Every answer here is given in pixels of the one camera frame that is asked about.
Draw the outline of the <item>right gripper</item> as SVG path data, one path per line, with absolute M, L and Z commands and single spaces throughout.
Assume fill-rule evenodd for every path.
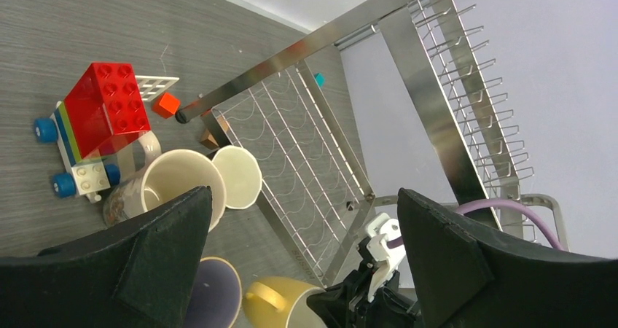
M 418 302 L 399 293 L 397 270 L 369 300 L 374 272 L 360 264 L 342 282 L 310 295 L 308 307 L 327 327 L 424 327 Z

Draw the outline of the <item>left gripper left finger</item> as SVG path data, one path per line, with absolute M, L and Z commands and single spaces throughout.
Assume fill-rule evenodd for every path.
M 196 187 L 106 230 L 1 259 L 3 327 L 180 327 L 208 235 Z

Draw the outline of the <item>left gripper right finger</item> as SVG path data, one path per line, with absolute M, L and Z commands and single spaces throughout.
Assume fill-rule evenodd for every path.
M 617 261 L 524 241 L 413 191 L 397 215 L 426 327 L 615 327 Z

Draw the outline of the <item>pink cup rack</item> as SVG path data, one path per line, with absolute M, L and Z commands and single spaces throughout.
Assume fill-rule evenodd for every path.
M 237 270 L 220 257 L 200 260 L 184 327 L 232 327 L 242 302 Z

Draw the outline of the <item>cream floral mug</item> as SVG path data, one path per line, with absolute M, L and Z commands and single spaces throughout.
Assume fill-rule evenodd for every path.
M 163 152 L 156 135 L 148 131 L 138 139 L 144 167 L 117 185 L 103 204 L 103 221 L 111 227 L 151 211 L 199 186 L 210 187 L 213 230 L 226 209 L 224 178 L 212 159 L 191 149 Z

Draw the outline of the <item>small yellow cup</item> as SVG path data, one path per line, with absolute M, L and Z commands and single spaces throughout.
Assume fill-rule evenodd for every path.
M 324 289 L 293 278 L 271 276 L 257 279 L 246 290 L 242 307 L 253 327 L 325 327 L 307 304 Z

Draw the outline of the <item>black glossy mug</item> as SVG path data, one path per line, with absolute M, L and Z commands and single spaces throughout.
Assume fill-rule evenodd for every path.
M 242 210 L 255 204 L 262 189 L 262 170 L 250 151 L 228 145 L 217 150 L 212 162 L 227 191 L 227 208 Z

